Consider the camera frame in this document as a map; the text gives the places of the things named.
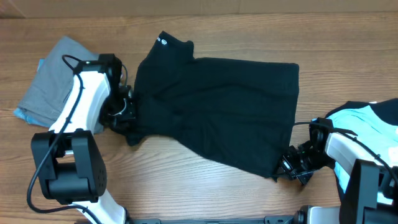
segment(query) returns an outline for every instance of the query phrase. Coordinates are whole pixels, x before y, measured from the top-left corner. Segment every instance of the logo on shirt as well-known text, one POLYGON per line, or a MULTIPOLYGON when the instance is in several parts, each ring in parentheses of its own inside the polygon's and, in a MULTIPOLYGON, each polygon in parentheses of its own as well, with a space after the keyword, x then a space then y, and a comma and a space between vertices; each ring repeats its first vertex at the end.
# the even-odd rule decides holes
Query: logo on shirt
POLYGON ((162 43, 163 45, 167 44, 167 41, 165 39, 160 39, 159 37, 157 38, 157 41, 159 41, 160 43, 162 43))

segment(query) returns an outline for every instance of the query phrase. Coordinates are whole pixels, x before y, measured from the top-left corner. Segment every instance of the black bracket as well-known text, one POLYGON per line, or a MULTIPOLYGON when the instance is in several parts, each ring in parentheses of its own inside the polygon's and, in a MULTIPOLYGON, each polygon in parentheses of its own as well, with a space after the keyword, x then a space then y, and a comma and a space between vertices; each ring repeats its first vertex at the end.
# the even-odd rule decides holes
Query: black bracket
MULTIPOLYGON (((30 147, 36 168, 48 152, 55 133, 37 133, 30 147)), ((45 161, 39 174, 40 187, 47 199, 62 205, 77 201, 97 202, 106 189, 106 168, 91 131, 77 129, 63 133, 53 154, 45 161), (73 151, 75 162, 58 163, 65 151, 73 151)))
POLYGON ((340 206, 340 223, 397 223, 397 188, 398 184, 386 175, 384 167, 371 161, 355 160, 340 206), (392 191, 392 205, 377 202, 377 193, 386 189, 392 191))
POLYGON ((332 166, 334 160, 325 152, 328 135, 332 132, 333 123, 330 119, 318 118, 309 124, 310 140, 296 149, 290 146, 279 161, 279 168, 274 177, 289 180, 298 179, 306 185, 313 173, 322 167, 332 166))

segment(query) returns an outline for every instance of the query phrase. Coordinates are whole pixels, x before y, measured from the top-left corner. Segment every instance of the black t-shirt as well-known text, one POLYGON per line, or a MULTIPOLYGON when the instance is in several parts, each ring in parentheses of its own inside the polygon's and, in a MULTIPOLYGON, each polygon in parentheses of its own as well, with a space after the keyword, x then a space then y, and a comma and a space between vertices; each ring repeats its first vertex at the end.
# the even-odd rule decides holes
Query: black t-shirt
POLYGON ((299 66, 193 58, 193 42, 162 32, 134 84, 129 145, 170 136, 213 161, 270 177, 289 147, 299 66))

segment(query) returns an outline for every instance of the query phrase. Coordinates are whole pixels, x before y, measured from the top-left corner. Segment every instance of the clothing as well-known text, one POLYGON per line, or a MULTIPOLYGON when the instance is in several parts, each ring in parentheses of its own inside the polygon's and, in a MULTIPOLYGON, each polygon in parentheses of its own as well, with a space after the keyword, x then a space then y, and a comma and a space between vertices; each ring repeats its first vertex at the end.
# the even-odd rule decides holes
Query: clothing
POLYGON ((136 129, 175 138, 204 158, 270 177, 288 149, 299 66, 193 58, 193 42, 166 32, 141 62, 133 98, 136 129))
MULTIPOLYGON (((62 61, 62 55, 68 54, 82 60, 97 60, 98 54, 91 53, 81 44, 69 37, 62 37, 39 65, 36 76, 14 114, 29 124, 50 127, 60 116, 73 86, 73 74, 62 61)), ((68 62, 75 66, 74 60, 68 62)), ((97 125, 95 132, 103 127, 97 125)))
MULTIPOLYGON (((376 104, 349 101, 328 113, 327 116, 332 120, 335 128, 354 131, 358 135, 358 140, 376 154, 380 154, 381 159, 386 163, 390 166, 398 166, 398 126, 393 125, 396 124, 398 118, 397 108, 397 99, 376 104)), ((349 174, 338 162, 334 170, 341 191, 345 193, 349 174)))

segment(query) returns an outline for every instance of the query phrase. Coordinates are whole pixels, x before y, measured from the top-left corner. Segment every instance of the wire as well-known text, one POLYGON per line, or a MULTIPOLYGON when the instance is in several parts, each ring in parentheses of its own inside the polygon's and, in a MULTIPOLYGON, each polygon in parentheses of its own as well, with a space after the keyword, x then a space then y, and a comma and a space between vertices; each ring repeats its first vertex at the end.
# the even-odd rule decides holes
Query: wire
MULTIPOLYGON (((62 60, 66 63, 66 65, 68 65, 68 67, 72 68, 72 70, 74 69, 68 62, 66 62, 65 57, 68 58, 72 58, 75 59, 77 61, 81 61, 80 59, 77 59, 73 56, 70 55, 62 55, 62 60)), ((81 98, 81 94, 83 93, 83 80, 81 79, 81 76, 79 74, 74 74, 78 77, 79 82, 80 82, 80 89, 79 89, 79 94, 76 98, 75 103, 72 106, 72 109, 69 112, 69 115, 67 116, 65 123, 63 124, 60 132, 56 135, 55 139, 53 140, 53 142, 51 143, 49 150, 47 151, 46 155, 44 156, 42 162, 40 163, 40 165, 37 167, 34 175, 32 176, 32 179, 30 180, 30 184, 29 187, 27 189, 27 193, 26 193, 26 201, 27 204, 29 206, 30 209, 32 209, 33 211, 37 212, 37 213, 52 213, 52 212, 59 212, 59 211, 64 211, 64 210, 69 210, 69 209, 82 209, 83 213, 87 213, 97 224, 101 224, 100 220, 95 216, 95 214, 90 211, 89 209, 87 209, 86 207, 82 206, 82 205, 71 205, 71 206, 64 206, 64 207, 59 207, 59 208, 52 208, 52 209, 40 209, 37 208, 33 203, 32 203, 32 190, 33 190, 33 186, 35 184, 35 181, 37 179, 37 177, 40 174, 40 171, 42 170, 45 161, 47 161, 47 159, 49 158, 49 156, 51 155, 52 151, 55 149, 55 146, 57 145, 57 143, 59 142, 63 132, 65 131, 65 129, 67 128, 68 124, 70 123, 70 120, 73 116, 73 113, 76 110, 77 104, 80 101, 81 98)))
POLYGON ((72 69, 72 71, 73 71, 73 69, 75 69, 75 68, 73 68, 73 66, 71 66, 71 65, 69 64, 69 62, 66 60, 66 58, 72 58, 72 59, 74 59, 74 60, 76 60, 76 61, 78 61, 78 62, 81 62, 80 59, 78 59, 78 58, 76 58, 76 57, 74 57, 74 56, 71 56, 71 55, 62 55, 62 60, 63 60, 63 62, 65 62, 65 64, 68 65, 68 67, 69 67, 70 69, 72 69))
POLYGON ((127 86, 127 79, 129 78, 129 75, 127 74, 127 68, 126 68, 126 66, 123 65, 123 64, 122 64, 122 66, 123 66, 124 70, 126 71, 126 79, 125 79, 125 81, 124 81, 124 86, 127 86))
POLYGON ((344 137, 352 140, 353 142, 355 142, 356 144, 359 144, 363 149, 365 149, 370 155, 372 155, 374 157, 375 160, 379 161, 388 171, 388 173, 391 175, 391 178, 395 181, 396 185, 398 185, 398 178, 396 176, 396 174, 392 171, 391 167, 389 166, 388 163, 386 163, 383 159, 380 158, 379 154, 376 154, 375 152, 372 151, 372 149, 370 149, 369 147, 367 147, 365 144, 363 144, 362 142, 360 142, 357 138, 353 138, 350 135, 343 133, 339 130, 344 130, 344 129, 338 129, 338 128, 332 128, 328 125, 325 124, 319 124, 319 123, 314 123, 314 122, 297 122, 295 124, 293 124, 293 126, 296 125, 303 125, 303 124, 314 124, 317 126, 321 126, 321 127, 326 127, 329 128, 331 130, 334 130, 335 132, 343 135, 344 137))

